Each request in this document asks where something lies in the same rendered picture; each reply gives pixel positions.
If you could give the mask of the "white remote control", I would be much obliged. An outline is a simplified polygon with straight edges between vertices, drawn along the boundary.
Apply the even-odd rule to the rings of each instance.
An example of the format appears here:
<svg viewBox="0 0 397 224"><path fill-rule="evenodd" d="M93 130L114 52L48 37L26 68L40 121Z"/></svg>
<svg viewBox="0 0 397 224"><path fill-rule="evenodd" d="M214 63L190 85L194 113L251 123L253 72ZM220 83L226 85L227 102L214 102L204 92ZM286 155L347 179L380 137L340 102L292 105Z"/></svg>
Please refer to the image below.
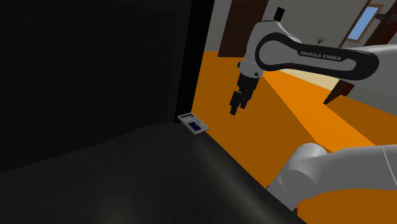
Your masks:
<svg viewBox="0 0 397 224"><path fill-rule="evenodd" d="M178 120L184 124L194 135L203 133L209 130L209 127L196 117L193 113L186 113L178 116Z"/></svg>

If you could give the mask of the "window with brown frame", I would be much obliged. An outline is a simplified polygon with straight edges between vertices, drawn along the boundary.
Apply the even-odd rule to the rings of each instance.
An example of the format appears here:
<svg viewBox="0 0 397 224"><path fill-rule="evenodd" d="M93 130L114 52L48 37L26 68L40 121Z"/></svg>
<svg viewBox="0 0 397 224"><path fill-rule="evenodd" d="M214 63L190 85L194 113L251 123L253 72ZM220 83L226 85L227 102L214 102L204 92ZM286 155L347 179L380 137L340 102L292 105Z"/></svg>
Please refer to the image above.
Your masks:
<svg viewBox="0 0 397 224"><path fill-rule="evenodd" d="M338 47L342 48L346 43L359 44L375 20L376 14L383 8L384 4L372 3L368 0Z"/></svg>

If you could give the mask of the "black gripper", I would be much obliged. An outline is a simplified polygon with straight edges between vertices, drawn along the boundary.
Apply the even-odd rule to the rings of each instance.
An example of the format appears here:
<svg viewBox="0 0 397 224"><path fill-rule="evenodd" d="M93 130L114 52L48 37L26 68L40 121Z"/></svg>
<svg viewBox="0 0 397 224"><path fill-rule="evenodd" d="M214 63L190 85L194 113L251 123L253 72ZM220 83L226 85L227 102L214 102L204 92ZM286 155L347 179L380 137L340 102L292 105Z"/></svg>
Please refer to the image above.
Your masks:
<svg viewBox="0 0 397 224"><path fill-rule="evenodd" d="M239 74L237 86L239 87L238 92L234 91L229 105L231 106L230 114L235 115L238 107L245 109L247 103L251 99L254 90L256 89L259 78L251 78L244 74Z"/></svg>

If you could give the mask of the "dark brown open door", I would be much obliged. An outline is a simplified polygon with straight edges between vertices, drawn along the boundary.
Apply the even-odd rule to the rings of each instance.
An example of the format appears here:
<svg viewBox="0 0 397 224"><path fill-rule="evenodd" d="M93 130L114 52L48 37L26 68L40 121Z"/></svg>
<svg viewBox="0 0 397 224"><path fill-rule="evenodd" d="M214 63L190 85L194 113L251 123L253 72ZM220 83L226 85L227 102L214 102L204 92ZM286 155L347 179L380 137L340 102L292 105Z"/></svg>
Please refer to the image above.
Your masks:
<svg viewBox="0 0 397 224"><path fill-rule="evenodd" d="M375 19L380 20L380 24L367 39L364 46L386 45L397 33L397 8L390 9L385 14L378 13L375 16ZM328 104L340 95L347 96L353 88L353 84L342 80L338 81L328 97L325 99L324 104Z"/></svg>

